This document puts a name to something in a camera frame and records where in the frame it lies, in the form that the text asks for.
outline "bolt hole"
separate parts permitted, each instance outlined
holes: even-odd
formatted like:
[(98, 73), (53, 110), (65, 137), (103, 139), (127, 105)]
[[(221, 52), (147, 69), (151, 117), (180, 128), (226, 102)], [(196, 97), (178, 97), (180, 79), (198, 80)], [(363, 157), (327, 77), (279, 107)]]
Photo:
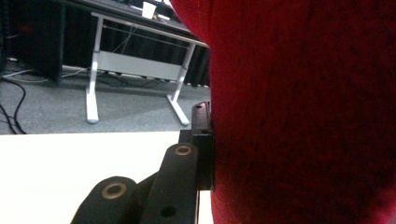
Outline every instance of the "bolt hole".
[(117, 199), (126, 192), (126, 189), (123, 183), (109, 184), (102, 190), (102, 196), (109, 200)]
[(176, 214), (176, 208), (174, 206), (167, 206), (161, 211), (162, 217), (174, 217)]
[(108, 193), (109, 195), (112, 195), (112, 194), (117, 194), (117, 193), (119, 193), (120, 191), (121, 191), (121, 187), (118, 186), (118, 185), (116, 185), (116, 186), (110, 187), (110, 188), (107, 190), (107, 193)]
[(179, 156), (186, 156), (192, 153), (192, 149), (190, 147), (177, 147), (175, 149), (175, 153)]

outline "desk surface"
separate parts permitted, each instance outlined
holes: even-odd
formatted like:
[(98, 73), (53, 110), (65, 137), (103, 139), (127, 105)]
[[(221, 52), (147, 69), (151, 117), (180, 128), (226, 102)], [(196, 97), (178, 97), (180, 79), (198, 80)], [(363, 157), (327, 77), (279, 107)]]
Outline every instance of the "desk surface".
[(168, 32), (173, 35), (181, 35), (183, 37), (199, 40), (183, 23), (175, 20), (165, 21), (147, 19), (142, 17), (140, 10), (132, 7), (130, 9), (133, 13), (123, 13), (122, 11), (115, 13), (112, 9), (100, 7), (90, 0), (65, 0), (65, 2), (70, 6), (80, 7), (91, 12), (99, 13), (119, 20), (130, 21), (156, 30)]
[[(177, 140), (178, 132), (0, 135), (0, 223), (70, 223), (96, 184), (142, 181)], [(200, 223), (213, 223), (207, 191)]]

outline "gray carpet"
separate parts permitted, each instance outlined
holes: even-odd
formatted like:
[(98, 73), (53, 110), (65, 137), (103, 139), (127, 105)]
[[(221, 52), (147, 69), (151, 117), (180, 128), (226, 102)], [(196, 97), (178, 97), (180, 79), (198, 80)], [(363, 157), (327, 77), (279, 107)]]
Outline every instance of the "gray carpet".
[[(74, 71), (64, 69), (65, 74)], [(15, 69), (8, 66), (5, 74), (12, 72)], [(96, 88), (99, 122), (89, 124), (86, 121), (85, 88), (88, 76), (85, 72), (64, 77), (61, 86), (31, 73), (8, 78), (13, 78), (11, 81), (26, 90), (17, 120), (29, 134), (178, 132), (191, 128), (190, 125), (181, 125), (165, 97), (166, 93), (175, 89), (173, 82), (102, 74), (98, 77)], [(18, 86), (4, 80), (0, 82), (0, 104), (9, 116), (14, 117), (22, 94)], [(183, 85), (178, 98), (189, 119), (194, 105), (209, 100), (208, 87), (190, 85)], [(13, 118), (10, 120), (17, 130)], [(0, 114), (0, 134), (12, 134), (4, 114)]]

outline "black plastic bracket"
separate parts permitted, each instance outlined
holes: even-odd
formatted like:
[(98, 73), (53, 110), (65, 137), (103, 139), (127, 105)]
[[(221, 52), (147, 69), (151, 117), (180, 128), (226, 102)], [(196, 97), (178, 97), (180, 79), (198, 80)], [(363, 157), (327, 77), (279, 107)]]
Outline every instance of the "black plastic bracket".
[(97, 184), (71, 223), (198, 223), (199, 192), (213, 190), (214, 135), (210, 104), (192, 108), (191, 130), (181, 130), (158, 173), (136, 184), (113, 176)]

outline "black cable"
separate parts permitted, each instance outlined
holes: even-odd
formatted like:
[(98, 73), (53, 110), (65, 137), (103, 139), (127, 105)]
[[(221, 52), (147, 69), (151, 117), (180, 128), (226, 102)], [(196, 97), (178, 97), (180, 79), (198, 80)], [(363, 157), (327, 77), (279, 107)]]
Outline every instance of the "black cable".
[(0, 122), (8, 124), (8, 122), (7, 122), (6, 120), (2, 120), (2, 119), (0, 119)]
[[(98, 81), (98, 82), (101, 82), (101, 83), (104, 83), (104, 84), (107, 84), (107, 86), (110, 86), (110, 87), (116, 87), (116, 88), (124, 88), (124, 87), (126, 87), (126, 86), (125, 86), (125, 81), (124, 81), (122, 78), (113, 77), (113, 76), (109, 75), (108, 73), (105, 73), (105, 75), (107, 75), (107, 76), (105, 76), (105, 77), (98, 77), (98, 78), (97, 78), (97, 81)], [(111, 78), (111, 79), (117, 80), (117, 81), (120, 83), (120, 85), (118, 85), (118, 86), (112, 85), (110, 82), (106, 82), (106, 81), (104, 81), (104, 80), (101, 80), (101, 79), (106, 79), (106, 78)]]
[(20, 88), (22, 89), (22, 91), (23, 91), (22, 98), (21, 98), (20, 102), (18, 103), (18, 106), (17, 106), (17, 108), (15, 109), (15, 112), (14, 112), (14, 121), (15, 121), (15, 126), (17, 127), (17, 129), (18, 129), (21, 133), (26, 134), (26, 132), (23, 130), (23, 128), (21, 127), (20, 123), (18, 122), (18, 112), (19, 112), (19, 110), (20, 110), (20, 107), (21, 107), (21, 104), (23, 103), (24, 98), (26, 97), (26, 90), (25, 90), (25, 88), (24, 88), (23, 86), (21, 86), (20, 84), (18, 84), (18, 83), (16, 83), (16, 82), (13, 82), (13, 81), (10, 81), (10, 80), (6, 80), (6, 79), (4, 79), (4, 78), (3, 78), (3, 80), (4, 80), (5, 82), (8, 82), (8, 83), (11, 83), (11, 84), (14, 84), (14, 85), (20, 87)]
[[(110, 74), (107, 74), (107, 73), (105, 73), (105, 75), (107, 75), (108, 77), (111, 77), (111, 78), (113, 78), (113, 79), (116, 79), (117, 81), (119, 81), (120, 83), (121, 83), (121, 87), (122, 88), (125, 88), (125, 87), (133, 87), (133, 88), (146, 88), (146, 89), (152, 89), (152, 88), (155, 88), (155, 87), (157, 87), (158, 85), (160, 85), (162, 82), (161, 82), (161, 80), (160, 79), (152, 79), (152, 80), (150, 80), (150, 81), (147, 81), (147, 82), (145, 82), (145, 83), (143, 83), (143, 84), (141, 84), (141, 85), (135, 85), (135, 84), (132, 84), (132, 83), (130, 83), (128, 80), (125, 80), (125, 79), (123, 79), (123, 78), (121, 78), (121, 77), (114, 77), (114, 76), (112, 76), (112, 75), (110, 75)], [(149, 86), (149, 84), (151, 84), (152, 82), (154, 82), (154, 81), (156, 81), (157, 80), (157, 82), (154, 84), (154, 85), (152, 85), (152, 86)]]
[(1, 104), (0, 104), (0, 109), (3, 111), (3, 114), (6, 116), (8, 128), (12, 131), (12, 133), (18, 134), (17, 132), (15, 132), (14, 127), (12, 127), (12, 123), (11, 123), (11, 120), (9, 119), (9, 115), (8, 115), (7, 111), (3, 108), (3, 106)]

